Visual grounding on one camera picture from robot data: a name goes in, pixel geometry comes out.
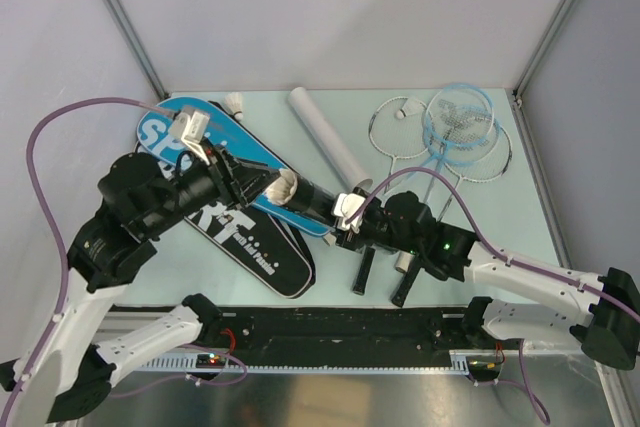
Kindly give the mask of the black shuttlecock tube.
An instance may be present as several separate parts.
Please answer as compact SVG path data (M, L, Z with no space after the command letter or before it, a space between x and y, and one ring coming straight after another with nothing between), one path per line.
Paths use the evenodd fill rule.
M336 217L333 214L334 194L316 186L292 170L284 169L280 175L283 183L280 200L282 207L328 227L336 225Z

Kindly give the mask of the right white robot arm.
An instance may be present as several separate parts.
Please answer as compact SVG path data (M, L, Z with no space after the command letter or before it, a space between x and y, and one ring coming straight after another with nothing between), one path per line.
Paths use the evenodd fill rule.
M562 269L500 249L477 227L436 220L412 192L376 198L341 194L331 209L342 233L391 251L412 253L442 281L487 284L527 299L523 309L489 298L472 301L462 323L476 348L495 339L575 340L582 352L608 367L631 371L639 356L639 290L626 272Z

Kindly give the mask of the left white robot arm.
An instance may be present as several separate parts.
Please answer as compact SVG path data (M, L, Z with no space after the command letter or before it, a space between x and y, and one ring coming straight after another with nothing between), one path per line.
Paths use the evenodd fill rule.
M1 365L9 398L4 426L45 426L93 411L128 374L178 347L208 347L222 314L191 294L161 319L110 342L94 336L105 315L156 255L161 235L220 201L246 207L278 180L278 170L206 145L205 156L172 176L148 153L118 158L98 183L102 202L62 250L59 298L40 339Z

